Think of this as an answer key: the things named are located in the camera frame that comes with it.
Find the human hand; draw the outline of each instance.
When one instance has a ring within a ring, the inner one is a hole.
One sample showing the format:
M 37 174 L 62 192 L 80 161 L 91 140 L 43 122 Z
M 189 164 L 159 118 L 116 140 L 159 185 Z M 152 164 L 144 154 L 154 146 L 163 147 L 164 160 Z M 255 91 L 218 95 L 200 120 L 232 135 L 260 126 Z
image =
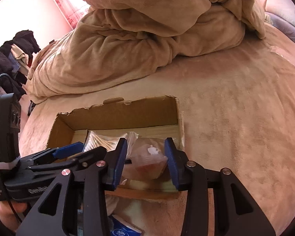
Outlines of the human hand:
M 17 203 L 11 201 L 16 213 L 23 213 L 27 209 L 26 203 Z M 7 201 L 0 201 L 0 220 L 5 227 L 15 232 L 19 227 L 19 222 L 13 214 Z

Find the gray pillow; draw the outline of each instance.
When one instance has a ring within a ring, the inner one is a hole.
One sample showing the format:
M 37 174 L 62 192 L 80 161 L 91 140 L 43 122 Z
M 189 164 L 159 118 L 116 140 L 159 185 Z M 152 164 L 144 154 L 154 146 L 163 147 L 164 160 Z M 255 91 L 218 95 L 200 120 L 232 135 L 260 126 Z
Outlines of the gray pillow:
M 279 16 L 266 12 L 273 21 L 273 26 L 283 32 L 289 39 L 295 42 L 295 27 L 285 21 L 284 19 L 280 18 Z

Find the metal pivot screw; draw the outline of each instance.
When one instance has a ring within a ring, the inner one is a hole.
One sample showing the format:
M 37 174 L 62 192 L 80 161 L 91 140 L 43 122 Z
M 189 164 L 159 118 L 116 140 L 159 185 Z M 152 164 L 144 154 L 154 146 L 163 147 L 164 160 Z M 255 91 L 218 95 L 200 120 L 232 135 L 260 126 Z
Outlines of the metal pivot screw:
M 97 167 L 104 167 L 106 165 L 106 162 L 104 160 L 99 160 L 96 162 Z
M 222 172 L 224 175 L 230 175 L 231 174 L 231 170 L 229 168 L 223 168 Z
M 70 174 L 70 170 L 69 169 L 64 169 L 62 172 L 61 172 L 61 174 L 62 175 L 64 175 L 64 176 L 67 176 L 67 175 L 69 175 Z
M 194 161 L 192 161 L 192 160 L 189 160 L 189 161 L 187 161 L 187 166 L 188 167 L 190 167 L 190 168 L 193 168 L 193 167 L 195 167 L 196 166 L 196 162 L 194 162 Z

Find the pink wall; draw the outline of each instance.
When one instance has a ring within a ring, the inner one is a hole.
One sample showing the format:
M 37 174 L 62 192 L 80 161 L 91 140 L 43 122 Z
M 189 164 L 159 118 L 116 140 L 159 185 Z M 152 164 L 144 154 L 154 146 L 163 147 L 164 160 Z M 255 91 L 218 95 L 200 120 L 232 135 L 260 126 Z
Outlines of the pink wall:
M 72 30 L 54 0 L 1 0 L 0 46 L 27 29 L 41 48 Z

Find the blue and white package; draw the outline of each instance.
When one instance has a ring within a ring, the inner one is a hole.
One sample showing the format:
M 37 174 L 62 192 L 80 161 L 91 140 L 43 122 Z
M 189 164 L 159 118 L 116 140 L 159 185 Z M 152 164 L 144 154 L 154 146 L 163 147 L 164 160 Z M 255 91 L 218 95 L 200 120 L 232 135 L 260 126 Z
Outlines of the blue and white package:
M 131 224 L 127 223 L 121 217 L 117 215 L 109 216 L 113 222 L 113 229 L 111 236 L 141 236 L 142 232 L 137 228 L 134 228 Z

